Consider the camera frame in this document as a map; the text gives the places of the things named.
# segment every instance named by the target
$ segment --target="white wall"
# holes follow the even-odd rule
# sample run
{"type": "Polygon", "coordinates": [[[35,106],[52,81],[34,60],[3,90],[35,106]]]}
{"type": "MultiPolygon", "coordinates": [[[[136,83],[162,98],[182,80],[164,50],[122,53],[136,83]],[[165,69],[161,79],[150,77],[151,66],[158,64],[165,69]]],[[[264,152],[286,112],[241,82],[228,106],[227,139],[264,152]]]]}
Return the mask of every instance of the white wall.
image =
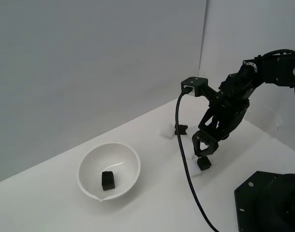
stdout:
{"type": "Polygon", "coordinates": [[[0,0],[0,181],[176,98],[205,5],[0,0]]]}
{"type": "MultiPolygon", "coordinates": [[[[214,88],[244,59],[281,48],[295,50],[295,0],[208,0],[199,75],[214,88]]],[[[263,84],[250,99],[246,119],[295,150],[294,91],[263,84]]]]}

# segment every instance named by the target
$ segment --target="white bowl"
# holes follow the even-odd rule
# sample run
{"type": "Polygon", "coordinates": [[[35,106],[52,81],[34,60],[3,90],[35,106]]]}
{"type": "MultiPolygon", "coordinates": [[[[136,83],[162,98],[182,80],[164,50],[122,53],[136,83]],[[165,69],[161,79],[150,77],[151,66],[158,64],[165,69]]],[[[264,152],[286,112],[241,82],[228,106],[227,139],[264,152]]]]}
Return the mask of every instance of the white bowl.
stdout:
{"type": "Polygon", "coordinates": [[[136,183],[140,170],[140,158],[133,148],[123,143],[102,144],[82,160],[77,172],[77,183],[83,193],[101,202],[127,193],[136,183]],[[114,189],[103,191],[103,171],[113,172],[114,189]]]}

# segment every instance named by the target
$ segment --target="white block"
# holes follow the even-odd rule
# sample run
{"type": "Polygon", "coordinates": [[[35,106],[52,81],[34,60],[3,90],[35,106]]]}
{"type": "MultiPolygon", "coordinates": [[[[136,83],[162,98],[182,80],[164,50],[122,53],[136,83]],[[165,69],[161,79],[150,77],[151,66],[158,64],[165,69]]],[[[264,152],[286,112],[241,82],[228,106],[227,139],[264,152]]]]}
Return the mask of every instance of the white block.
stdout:
{"type": "Polygon", "coordinates": [[[188,166],[190,177],[199,175],[202,172],[197,162],[193,159],[187,159],[187,166],[188,166]]]}
{"type": "Polygon", "coordinates": [[[174,134],[175,134],[175,127],[173,126],[172,123],[165,123],[160,128],[160,135],[165,138],[172,138],[174,134]]]}
{"type": "Polygon", "coordinates": [[[197,126],[188,127],[186,130],[187,136],[191,139],[192,136],[199,130],[197,126]]]}

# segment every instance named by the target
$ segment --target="white table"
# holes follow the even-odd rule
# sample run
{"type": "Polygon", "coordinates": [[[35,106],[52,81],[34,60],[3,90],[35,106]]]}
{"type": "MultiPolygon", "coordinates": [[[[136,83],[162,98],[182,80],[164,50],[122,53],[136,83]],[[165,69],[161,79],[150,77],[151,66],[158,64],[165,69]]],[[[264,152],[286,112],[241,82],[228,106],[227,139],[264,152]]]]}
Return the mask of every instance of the white table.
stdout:
{"type": "MultiPolygon", "coordinates": [[[[175,103],[0,182],[0,232],[210,232],[189,190],[176,137],[159,136],[163,123],[174,123],[175,103]],[[100,203],[79,190],[76,171],[88,151],[107,141],[131,145],[142,167],[127,195],[100,203]]],[[[180,123],[197,125],[207,108],[203,98],[184,97],[180,123]]],[[[220,232],[238,231],[233,191],[255,171],[295,173],[295,152],[245,120],[210,159],[212,167],[193,184],[220,232]]]]}

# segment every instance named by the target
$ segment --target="black cube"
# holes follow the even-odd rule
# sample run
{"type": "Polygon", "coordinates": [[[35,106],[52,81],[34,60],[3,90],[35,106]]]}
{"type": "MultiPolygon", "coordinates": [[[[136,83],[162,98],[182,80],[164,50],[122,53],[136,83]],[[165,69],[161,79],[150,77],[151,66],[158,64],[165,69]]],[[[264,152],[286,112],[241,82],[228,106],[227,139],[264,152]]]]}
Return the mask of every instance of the black cube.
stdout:
{"type": "Polygon", "coordinates": [[[206,156],[198,158],[197,164],[198,164],[199,168],[201,169],[201,171],[207,170],[211,167],[211,162],[210,162],[209,158],[207,158],[206,156]]]}
{"type": "Polygon", "coordinates": [[[102,172],[102,189],[103,191],[114,189],[115,188],[115,181],[114,181],[114,174],[112,171],[109,172],[102,172]]]}

